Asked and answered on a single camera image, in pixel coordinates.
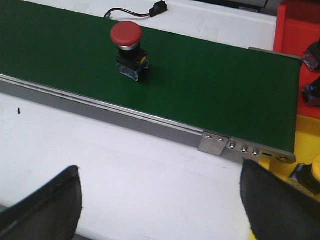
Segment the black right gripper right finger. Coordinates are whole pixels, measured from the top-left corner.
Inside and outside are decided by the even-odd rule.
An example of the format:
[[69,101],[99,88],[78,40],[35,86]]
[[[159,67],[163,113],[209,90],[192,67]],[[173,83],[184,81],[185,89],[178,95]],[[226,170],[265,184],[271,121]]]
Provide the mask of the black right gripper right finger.
[[257,240],[318,240],[320,203],[251,159],[244,159],[240,197]]

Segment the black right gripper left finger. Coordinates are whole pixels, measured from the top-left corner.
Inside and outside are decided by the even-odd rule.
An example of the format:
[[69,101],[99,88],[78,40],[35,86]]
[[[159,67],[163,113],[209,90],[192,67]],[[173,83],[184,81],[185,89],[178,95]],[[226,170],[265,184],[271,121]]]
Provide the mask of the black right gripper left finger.
[[2,240],[71,240],[83,209],[76,165],[0,214]]

